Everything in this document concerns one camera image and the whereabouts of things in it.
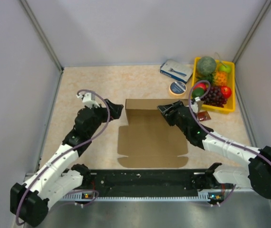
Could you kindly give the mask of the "brown cardboard box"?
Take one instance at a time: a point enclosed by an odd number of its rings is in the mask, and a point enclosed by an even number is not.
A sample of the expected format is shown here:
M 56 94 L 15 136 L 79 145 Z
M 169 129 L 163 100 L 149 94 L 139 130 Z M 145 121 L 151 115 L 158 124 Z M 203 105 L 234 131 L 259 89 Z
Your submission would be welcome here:
M 126 99 L 128 124 L 118 130 L 118 162 L 125 168 L 181 168 L 188 163 L 187 140 L 157 109 L 175 99 Z

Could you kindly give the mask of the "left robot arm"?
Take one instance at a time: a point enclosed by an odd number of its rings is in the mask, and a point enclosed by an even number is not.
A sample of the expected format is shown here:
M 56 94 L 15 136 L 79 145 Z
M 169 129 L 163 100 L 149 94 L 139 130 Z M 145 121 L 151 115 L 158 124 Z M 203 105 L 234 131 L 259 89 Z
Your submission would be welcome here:
M 66 135 L 53 156 L 33 176 L 22 184 L 15 183 L 10 190 L 10 211 L 16 216 L 18 226 L 27 223 L 38 226 L 51 208 L 73 189 L 87 188 L 91 177 L 87 167 L 79 165 L 65 169 L 77 160 L 100 134 L 100 125 L 120 118 L 124 106 L 103 100 L 104 107 L 95 101 L 86 101 L 74 120 L 72 130 Z

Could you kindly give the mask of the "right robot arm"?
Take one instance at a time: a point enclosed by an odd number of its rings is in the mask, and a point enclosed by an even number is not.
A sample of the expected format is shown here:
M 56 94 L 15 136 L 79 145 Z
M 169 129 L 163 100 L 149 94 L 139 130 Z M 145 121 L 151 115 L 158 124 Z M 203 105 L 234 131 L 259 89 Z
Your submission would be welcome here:
M 187 106 L 182 101 L 159 105 L 157 109 L 170 126 L 177 126 L 187 141 L 195 147 L 217 153 L 238 163 L 239 167 L 219 164 L 205 176 L 211 188 L 221 183 L 250 187 L 260 196 L 271 199 L 271 147 L 256 148 L 237 143 L 223 137 L 197 120 L 193 108 L 197 102 Z

